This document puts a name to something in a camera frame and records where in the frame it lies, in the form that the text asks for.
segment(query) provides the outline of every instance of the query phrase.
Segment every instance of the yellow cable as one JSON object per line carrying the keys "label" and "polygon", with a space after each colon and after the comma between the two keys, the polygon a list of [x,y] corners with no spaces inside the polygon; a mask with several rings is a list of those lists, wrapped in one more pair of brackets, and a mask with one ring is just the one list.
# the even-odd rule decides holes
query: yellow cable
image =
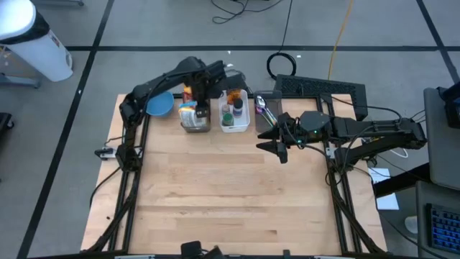
{"label": "yellow cable", "polygon": [[331,72],[332,72],[332,64],[334,63],[334,58],[336,56],[336,49],[337,45],[340,42],[340,37],[342,36],[342,32],[344,32],[346,23],[348,22],[348,17],[350,16],[351,13],[351,8],[353,7],[353,0],[350,0],[350,4],[348,5],[348,10],[346,10],[346,16],[344,19],[344,22],[342,23],[342,27],[340,28],[339,36],[337,37],[336,44],[333,47],[332,54],[331,54],[331,62],[329,62],[329,72],[328,72],[328,80],[331,77]]}

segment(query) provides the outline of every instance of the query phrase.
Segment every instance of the white trash can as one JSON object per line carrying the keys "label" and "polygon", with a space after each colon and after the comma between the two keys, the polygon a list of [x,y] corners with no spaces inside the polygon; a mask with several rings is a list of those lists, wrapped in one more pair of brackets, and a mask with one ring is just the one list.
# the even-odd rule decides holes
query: white trash can
{"label": "white trash can", "polygon": [[72,74],[72,55],[30,0],[0,0],[0,45],[53,82]]}

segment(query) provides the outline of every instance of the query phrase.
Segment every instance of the black floor line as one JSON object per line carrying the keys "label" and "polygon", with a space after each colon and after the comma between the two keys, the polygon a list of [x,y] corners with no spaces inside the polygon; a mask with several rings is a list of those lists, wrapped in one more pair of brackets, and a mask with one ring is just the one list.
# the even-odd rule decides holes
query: black floor line
{"label": "black floor line", "polygon": [[[69,51],[91,51],[89,46],[67,46]],[[277,51],[277,45],[221,45],[221,46],[99,46],[97,51],[138,51],[138,52],[167,52],[167,51]],[[286,51],[332,51],[333,46],[284,46]],[[437,51],[438,46],[338,46],[337,51],[364,52],[418,52]]]}
{"label": "black floor line", "polygon": [[58,166],[61,157],[63,156],[65,144],[70,134],[70,130],[72,129],[73,120],[75,119],[75,115],[77,114],[78,105],[81,100],[81,96],[86,86],[86,81],[88,80],[89,73],[91,72],[91,67],[93,66],[94,58],[96,56],[96,48],[99,46],[101,42],[102,34],[104,33],[104,29],[107,24],[107,19],[109,18],[110,11],[112,6],[114,5],[114,0],[109,0],[105,11],[102,16],[101,23],[98,28],[98,32],[96,34],[96,38],[93,42],[93,48],[89,53],[88,59],[85,64],[85,68],[83,69],[83,74],[80,78],[80,82],[78,83],[78,87],[75,91],[75,96],[73,97],[72,104],[70,105],[70,110],[67,115],[67,119],[65,120],[63,131],[60,135],[59,142],[56,147],[56,151],[52,157],[50,168],[48,169],[45,182],[43,183],[42,190],[38,197],[38,201],[35,204],[34,212],[32,213],[32,217],[29,222],[29,226],[27,227],[27,231],[25,233],[24,239],[22,240],[21,247],[19,249],[17,258],[26,258],[29,254],[30,247],[32,246],[32,242],[34,240],[35,232],[37,231],[38,224],[40,223],[40,219],[42,218],[43,210],[45,209],[46,201],[48,196],[50,195],[52,182],[55,179],[56,172],[58,171]]}
{"label": "black floor line", "polygon": [[441,56],[443,57],[447,70],[451,74],[452,81],[454,81],[454,83],[458,83],[460,81],[460,78],[457,69],[455,68],[455,65],[452,63],[451,57],[449,57],[449,54],[447,53],[447,49],[444,46],[441,37],[439,36],[438,30],[436,30],[436,27],[434,26],[433,20],[431,19],[430,14],[428,13],[428,10],[426,9],[425,4],[423,3],[423,0],[417,0],[417,4],[420,10],[422,11],[423,18],[425,18],[426,24],[430,29],[431,35],[433,35],[433,39],[436,42],[436,45],[439,47],[439,51],[441,52]]}
{"label": "black floor line", "polygon": [[[440,51],[443,57],[443,60],[448,68],[449,73],[451,74],[452,80],[454,82],[459,82],[459,74],[452,63],[452,60],[449,57],[448,51],[460,51],[460,46],[444,46],[442,40],[437,32],[433,21],[426,9],[423,0],[417,0],[418,6],[422,11],[423,17],[428,25],[428,28],[433,35],[433,38],[436,42],[436,46],[338,46],[337,51],[356,51],[356,52],[430,52],[430,51]],[[279,46],[277,45],[222,45],[222,46],[100,46],[102,35],[104,33],[107,20],[114,5],[114,0],[109,0],[106,8],[103,13],[101,23],[99,25],[98,31],[96,33],[96,38],[92,46],[67,46],[69,51],[88,51],[89,56],[86,61],[85,67],[83,69],[80,82],[78,83],[77,90],[75,91],[75,96],[73,98],[70,110],[65,120],[64,128],[61,133],[59,142],[57,144],[55,153],[53,155],[50,168],[47,172],[45,182],[43,184],[42,190],[40,192],[38,201],[35,205],[32,217],[30,219],[27,231],[25,233],[24,239],[22,240],[21,247],[18,252],[17,258],[26,258],[29,253],[29,249],[32,246],[32,242],[37,231],[38,224],[42,217],[43,210],[45,209],[47,198],[50,194],[52,183],[55,179],[56,173],[58,171],[58,166],[60,159],[63,155],[70,130],[73,125],[73,120],[75,119],[78,105],[80,103],[83,91],[86,86],[89,74],[91,72],[96,53],[98,51],[132,51],[132,52],[170,52],[170,51],[227,51],[227,50],[240,50],[240,51],[273,51],[278,50]],[[286,51],[332,51],[333,46],[330,45],[291,45],[284,46],[283,50]]]}

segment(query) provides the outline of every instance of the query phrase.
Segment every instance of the black stand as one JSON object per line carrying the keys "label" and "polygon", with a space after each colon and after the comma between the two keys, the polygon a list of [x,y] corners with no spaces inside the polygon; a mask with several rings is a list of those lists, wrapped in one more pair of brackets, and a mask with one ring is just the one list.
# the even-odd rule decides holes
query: black stand
{"label": "black stand", "polygon": [[374,194],[376,198],[392,194],[396,191],[415,186],[417,181],[431,182],[430,180],[430,163],[420,165],[410,171],[401,173],[398,176],[388,178],[374,184]]}

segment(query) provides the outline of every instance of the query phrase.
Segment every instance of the gray floor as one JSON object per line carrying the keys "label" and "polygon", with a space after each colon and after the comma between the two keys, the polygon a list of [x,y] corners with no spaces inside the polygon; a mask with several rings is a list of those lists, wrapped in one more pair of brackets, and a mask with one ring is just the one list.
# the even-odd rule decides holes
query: gray floor
{"label": "gray floor", "polygon": [[[348,1],[293,1],[286,45],[333,45]],[[456,16],[459,2],[424,2],[444,44],[460,45],[456,28],[460,22]],[[107,0],[87,0],[83,8],[41,4],[37,8],[65,45],[91,46],[106,4]],[[261,9],[268,4],[250,1],[249,7]],[[287,11],[288,1],[284,1],[265,13],[246,13],[234,21],[215,25],[211,17],[225,16],[225,13],[213,7],[209,0],[115,0],[101,45],[279,45]],[[341,45],[436,46],[416,1],[409,0],[356,0]],[[88,216],[88,199],[101,164],[93,151],[106,139],[117,94],[127,93],[136,84],[170,70],[189,55],[205,62],[222,59],[244,72],[252,90],[271,89],[275,83],[265,70],[265,61],[271,53],[97,52],[29,257],[79,251]],[[298,57],[299,76],[327,78],[330,52],[289,53]],[[40,89],[0,87],[0,111],[13,113],[17,124],[0,144],[2,258],[17,256],[88,52],[77,51],[72,55],[75,73],[66,81],[44,80]],[[459,67],[460,53],[449,55]],[[282,59],[275,59],[273,65],[278,73],[290,72],[290,64]],[[423,108],[424,88],[448,87],[453,83],[439,52],[338,52],[331,79],[364,83],[369,104],[391,107],[404,116]],[[369,110],[369,117],[373,119],[391,116]],[[428,160],[426,149],[409,154],[409,159],[392,153],[382,156],[407,169]],[[392,175],[400,173],[384,161],[379,165],[388,166]],[[404,218],[415,214],[415,194],[407,190],[398,193],[397,198],[401,210],[383,214],[405,231]],[[390,251],[398,255],[417,254],[413,245],[383,224]]]}

